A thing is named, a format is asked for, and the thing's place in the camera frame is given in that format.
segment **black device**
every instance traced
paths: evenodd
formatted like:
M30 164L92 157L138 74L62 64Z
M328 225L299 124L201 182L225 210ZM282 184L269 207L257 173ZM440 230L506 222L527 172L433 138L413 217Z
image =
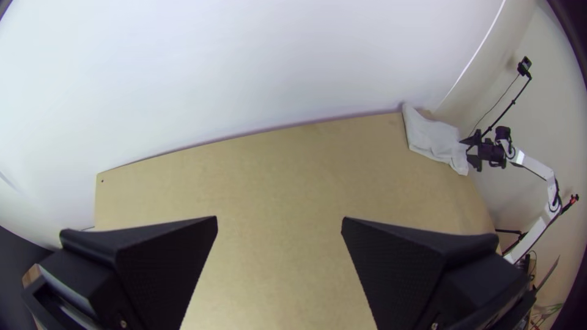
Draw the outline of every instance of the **black device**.
M109 232L62 230L23 299L48 330L179 329L212 244L215 216Z
M536 300L528 276L495 253L494 234L353 218L341 233L378 329L511 330Z

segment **white wall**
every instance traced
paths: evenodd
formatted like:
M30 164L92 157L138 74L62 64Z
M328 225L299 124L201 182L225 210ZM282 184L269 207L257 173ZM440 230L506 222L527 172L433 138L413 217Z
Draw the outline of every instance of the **white wall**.
M533 62L530 70L533 80L500 125L512 128L516 146L555 171L564 203L571 193L581 196L580 201L561 216L534 247L538 256L538 281L557 256L561 256L555 273L538 294L538 303L548 305L566 299L587 244L587 92L562 28L548 5L542 1L538 4L512 55L515 60L510 61L517 62L524 55L528 56ZM461 116L458 124L463 134L472 129L516 75L513 66L507 63L497 72L495 82ZM519 79L500 106L480 123L483 130L499 116L523 83L524 79ZM496 227L527 228L546 201L545 183L523 169L486 167L480 174L473 172L472 176ZM500 235L500 238L505 247L515 237ZM553 320L546 322L541 329L549 329Z
M492 1L14 1L0 22L0 224L92 225L95 174L279 125L436 108Z

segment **small camera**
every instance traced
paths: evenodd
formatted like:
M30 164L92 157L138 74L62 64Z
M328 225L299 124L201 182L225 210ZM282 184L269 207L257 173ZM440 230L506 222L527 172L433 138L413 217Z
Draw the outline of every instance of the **small camera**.
M532 78L530 75L530 67L532 66L532 62L527 56L524 56L522 61L518 63L518 72L522 76L527 76L528 78Z

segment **black stand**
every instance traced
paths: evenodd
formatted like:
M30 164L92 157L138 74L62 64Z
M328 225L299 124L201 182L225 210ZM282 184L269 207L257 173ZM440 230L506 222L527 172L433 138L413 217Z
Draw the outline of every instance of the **black stand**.
M521 240L524 238L524 236L526 236L527 232L522 233L519 230L509 230L509 229L495 229L496 232L498 233L512 233L512 234L516 234L518 235L518 239L513 242L510 246L508 246L507 249L505 249L502 253L503 254L508 254L508 252L514 248L514 246L516 246L516 244L518 244L519 242L521 242Z
M501 120L501 118L508 112L508 110L515 104L515 102L518 100L518 97L520 97L520 95L526 89L526 86L528 85L528 83L530 83L531 80L532 80L532 76L530 75L530 73L528 73L528 80L524 84L524 87L522 87L522 89L520 89L520 91L518 92L518 95L515 96L515 98L509 103L508 107L500 114L499 117L497 117L497 119L493 122L493 124L489 125L489 127L487 127L485 132L483 132L483 134L481 134L481 139L485 135L487 135L487 133L489 133L490 131L493 131L493 127L495 126L495 124L497 124L497 122L499 122ZM467 151L471 150L471 148L473 148L473 146L469 145L469 148L467 148Z

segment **metal rod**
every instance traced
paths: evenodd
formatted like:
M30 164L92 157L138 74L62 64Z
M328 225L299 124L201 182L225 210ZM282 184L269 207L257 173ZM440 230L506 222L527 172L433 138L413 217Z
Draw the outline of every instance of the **metal rod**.
M518 92L518 95L516 95L514 97L514 99L509 103L508 107L500 114L499 117L497 117L497 119L493 122L493 124L489 125L489 127L487 127L485 132L483 132L483 134L481 134L481 139L485 135L487 135L487 133L489 133L490 131L493 131L493 127L495 126L495 124L497 124L497 122L499 122L501 120L501 118L503 116L505 116L505 114L508 112L508 110L515 104L515 102L518 100L518 97L520 97L520 95L526 89L526 86L528 85L528 83L530 83L531 80L532 80L532 76L528 75L528 80L524 84L524 87L522 87L522 89L520 89L520 91ZM467 148L467 151L471 150L471 148L473 148L473 145L470 145L469 148Z

